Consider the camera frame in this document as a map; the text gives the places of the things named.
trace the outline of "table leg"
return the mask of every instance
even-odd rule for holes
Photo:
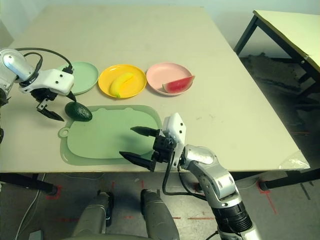
[[[295,171],[295,172],[289,171],[287,173],[288,173],[287,177],[283,177],[283,178],[279,178],[271,181],[259,182],[259,187],[261,188],[261,190],[267,191],[269,189],[274,189],[274,188],[279,188],[283,186],[294,185],[294,184],[299,184],[299,183],[320,179],[320,168],[303,172],[303,173],[300,173],[298,171]]]
[[[306,61],[307,56],[300,55],[289,43],[282,39],[276,32],[274,32],[266,23],[264,23],[259,18],[256,20],[255,24],[264,31],[273,41],[275,41],[292,59],[298,63],[305,72],[313,78],[316,82],[320,82],[320,74],[308,61]]]
[[[242,34],[241,38],[239,39],[239,41],[235,45],[233,51],[235,51],[235,53],[237,55],[240,54],[240,52],[242,51],[242,49],[244,48],[244,46],[248,42],[249,38],[251,37],[251,35],[256,30],[256,28],[257,28],[257,25],[256,25],[257,19],[258,19],[257,16],[254,15],[253,18],[251,19],[251,21],[249,22],[248,26],[246,27],[244,33]]]
[[[47,195],[55,195],[58,191],[58,188],[51,183],[17,173],[0,173],[0,182],[17,185],[27,189],[38,189],[45,192]]]
[[[320,82],[315,82],[310,87],[308,87],[306,90],[304,90],[302,93],[300,93],[297,98],[305,98],[310,94],[313,93],[319,93],[320,92]]]
[[[300,84],[303,84],[305,81],[307,81],[310,78],[310,75],[308,73],[305,73],[302,77],[299,78],[298,82]]]
[[[294,106],[296,110],[310,112],[313,110],[320,110],[320,104],[297,104]]]

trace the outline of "avocado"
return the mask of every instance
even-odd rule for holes
[[[89,122],[92,119],[90,110],[78,102],[69,102],[64,107],[65,113],[75,121]]]

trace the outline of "wire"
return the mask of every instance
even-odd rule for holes
[[[101,176],[97,177],[97,178],[91,178],[91,177],[80,177],[80,176],[70,176],[68,174],[65,174],[65,173],[60,173],[61,175],[64,175],[68,178],[71,178],[71,179],[85,179],[85,180],[98,180],[100,178],[102,178],[104,176],[104,173],[101,174]]]
[[[48,52],[48,53],[51,53],[51,54],[55,54],[55,55],[59,56],[60,58],[64,59],[69,64],[68,68],[70,68],[70,69],[73,68],[71,62],[65,56],[63,56],[62,54],[60,54],[60,53],[58,53],[56,51],[50,50],[50,49],[41,48],[41,47],[20,47],[20,48],[16,48],[16,50],[17,51],[34,50],[34,51],[43,51],[43,52]]]
[[[213,236],[218,234],[218,230],[215,231],[214,233],[212,233],[210,236],[208,236],[205,240],[209,240],[210,238],[212,238]]]
[[[202,199],[202,200],[206,200],[204,198],[204,196],[192,193],[192,192],[190,192],[190,190],[187,189],[187,187],[184,184],[184,182],[182,181],[182,178],[181,178],[181,175],[180,175],[179,164],[178,164],[179,178],[180,178],[180,181],[181,181],[184,189],[186,189],[186,192],[183,192],[183,191],[182,192],[178,192],[178,191],[177,192],[167,192],[166,186],[167,186],[167,181],[168,181],[168,178],[169,178],[169,174],[170,174],[173,158],[174,158],[174,153],[171,154],[171,156],[169,158],[170,161],[168,162],[168,165],[167,165],[166,170],[165,170],[164,178],[163,178],[163,181],[162,181],[162,191],[163,191],[163,193],[165,195],[169,195],[169,196],[177,196],[177,195],[193,196],[193,197],[196,197],[196,198],[199,198],[199,199]]]
[[[32,81],[38,76],[38,72],[42,66],[42,62],[43,62],[43,57],[40,53],[37,53],[37,52],[28,52],[26,53],[25,55],[23,55],[24,57],[27,57],[29,55],[38,55],[40,57],[39,61],[37,62],[36,66],[35,66],[35,69],[34,69],[34,72],[29,76],[29,78],[27,79],[27,84],[25,82],[21,82],[20,84],[24,87],[26,87],[28,84],[32,83]]]
[[[34,210],[33,210],[32,215],[30,216],[28,222],[27,222],[27,223],[24,225],[24,227],[20,230],[20,233],[19,233],[18,236],[20,236],[20,235],[22,234],[22,232],[23,232],[24,230],[26,230],[26,228],[28,227],[28,225],[29,225],[29,223],[31,222],[32,218],[33,218],[34,215],[36,214],[37,207],[38,207],[38,203],[39,203],[39,199],[40,199],[40,195],[41,195],[41,191],[39,192],[39,196],[38,196],[38,198],[37,198],[37,200],[36,200],[36,203],[35,203],[35,206],[34,206]]]
[[[239,236],[239,237],[241,238],[241,234],[240,234],[239,232],[235,231],[230,225],[228,225],[228,226],[229,226],[230,230],[231,230],[235,235],[237,235],[237,236]]]
[[[186,184],[185,184],[185,182],[183,181],[183,178],[182,178],[182,176],[181,176],[180,163],[178,164],[178,168],[177,168],[177,169],[178,169],[178,173],[179,173],[180,182],[181,182],[182,186],[184,187],[184,189],[185,189],[190,195],[196,197],[197,199],[201,199],[201,200],[206,201],[207,199],[206,199],[205,196],[202,196],[202,195],[197,194],[197,193],[193,193],[193,192],[191,192],[191,191],[187,188],[187,186],[186,186]]]
[[[188,192],[167,192],[167,190],[166,190],[166,185],[167,185],[168,177],[170,174],[173,158],[174,158],[174,153],[171,153],[171,156],[169,158],[170,161],[168,162],[168,165],[166,166],[165,174],[164,174],[163,181],[162,181],[162,191],[165,195],[169,195],[169,196],[190,195]]]
[[[254,185],[256,185],[256,183],[258,182],[258,180],[259,180],[259,178],[257,178],[257,180],[256,180],[254,183],[252,183],[250,186],[245,186],[245,187],[241,187],[241,188],[238,187],[238,189],[239,189],[239,190],[249,189],[249,188],[253,187]]]
[[[43,181],[43,180],[45,179],[45,177],[46,177],[46,174],[44,173],[41,181]],[[26,219],[26,217],[27,217],[27,215],[28,215],[31,207],[34,205],[35,201],[37,200],[37,198],[38,198],[38,196],[39,196],[39,193],[40,193],[40,190],[38,190],[38,191],[36,192],[34,199],[33,199],[32,202],[30,203],[30,205],[29,205],[29,207],[27,208],[27,210],[25,211],[25,213],[24,213],[24,215],[23,215],[23,217],[22,217],[22,219],[21,219],[19,228],[18,228],[18,230],[17,230],[17,232],[16,232],[16,235],[15,235],[14,240],[17,240],[17,239],[18,239],[19,232],[20,232],[20,229],[21,229],[21,227],[22,227],[22,224],[24,223],[24,221],[25,221],[25,219]]]

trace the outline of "banana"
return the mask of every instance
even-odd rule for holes
[[[115,96],[117,98],[120,98],[120,88],[123,86],[125,82],[130,80],[134,76],[131,72],[126,72],[120,76],[118,76],[110,86],[110,93],[112,96]]]

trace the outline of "red watermelon flesh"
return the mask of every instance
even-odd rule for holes
[[[187,90],[191,86],[194,78],[195,76],[188,76],[176,81],[168,82],[166,84],[163,84],[162,86],[167,93],[178,94]]]

